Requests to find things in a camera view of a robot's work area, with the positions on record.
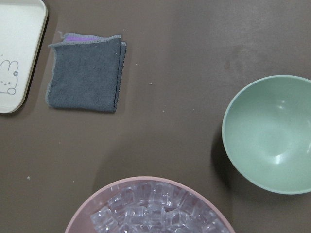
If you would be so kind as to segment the cream serving tray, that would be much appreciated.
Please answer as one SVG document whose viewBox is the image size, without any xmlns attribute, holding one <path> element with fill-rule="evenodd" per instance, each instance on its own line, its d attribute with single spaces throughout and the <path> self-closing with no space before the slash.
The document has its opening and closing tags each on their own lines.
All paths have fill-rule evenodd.
<svg viewBox="0 0 311 233">
<path fill-rule="evenodd" d="M 0 2 L 0 112 L 16 111 L 24 102 L 46 25 L 41 0 Z"/>
</svg>

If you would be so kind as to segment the pink bowl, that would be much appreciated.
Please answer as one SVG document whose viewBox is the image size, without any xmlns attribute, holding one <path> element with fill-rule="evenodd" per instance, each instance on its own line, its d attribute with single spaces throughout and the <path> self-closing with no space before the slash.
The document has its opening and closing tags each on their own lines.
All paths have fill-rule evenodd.
<svg viewBox="0 0 311 233">
<path fill-rule="evenodd" d="M 131 184 L 139 183 L 141 181 L 157 181 L 164 182 L 175 185 L 181 189 L 185 189 L 188 192 L 192 193 L 196 197 L 198 197 L 201 201 L 205 202 L 220 218 L 223 224 L 228 228 L 229 232 L 234 233 L 235 230 L 230 225 L 229 221 L 225 218 L 225 216 L 217 209 L 216 206 L 213 205 L 209 200 L 207 200 L 200 193 L 195 190 L 178 183 L 176 181 L 172 181 L 169 179 L 161 178 L 161 177 L 152 177 L 152 176 L 137 176 L 130 177 L 115 181 L 110 183 L 94 194 L 92 194 L 75 212 L 72 216 L 70 222 L 67 225 L 65 232 L 67 233 L 94 233 L 96 232 L 93 228 L 93 223 L 91 222 L 90 215 L 100 209 L 109 198 L 113 197 L 121 188 L 129 186 Z"/>
</svg>

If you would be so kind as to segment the clear ice cubes pile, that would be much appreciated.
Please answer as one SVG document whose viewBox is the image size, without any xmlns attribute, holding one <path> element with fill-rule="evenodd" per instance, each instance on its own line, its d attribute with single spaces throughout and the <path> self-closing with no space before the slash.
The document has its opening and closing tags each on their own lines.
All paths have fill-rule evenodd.
<svg viewBox="0 0 311 233">
<path fill-rule="evenodd" d="M 144 181 L 118 190 L 90 216 L 98 233 L 227 233 L 218 215 L 175 185 Z"/>
</svg>

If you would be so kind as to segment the grey folded cloth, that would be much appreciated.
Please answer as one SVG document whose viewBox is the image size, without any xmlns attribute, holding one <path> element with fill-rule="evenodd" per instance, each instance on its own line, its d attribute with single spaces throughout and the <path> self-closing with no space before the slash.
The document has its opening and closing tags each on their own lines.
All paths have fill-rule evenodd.
<svg viewBox="0 0 311 233">
<path fill-rule="evenodd" d="M 50 44 L 54 53 L 46 103 L 52 108 L 114 113 L 117 109 L 126 42 L 110 37 L 67 33 Z"/>
</svg>

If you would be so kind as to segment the mint green bowl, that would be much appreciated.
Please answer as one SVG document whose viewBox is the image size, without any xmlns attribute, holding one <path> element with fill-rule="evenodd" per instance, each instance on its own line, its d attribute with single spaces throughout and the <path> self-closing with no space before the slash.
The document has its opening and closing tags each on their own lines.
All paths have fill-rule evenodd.
<svg viewBox="0 0 311 233">
<path fill-rule="evenodd" d="M 222 141 L 236 170 L 270 192 L 311 190 L 311 82 L 292 75 L 256 80 L 232 99 Z"/>
</svg>

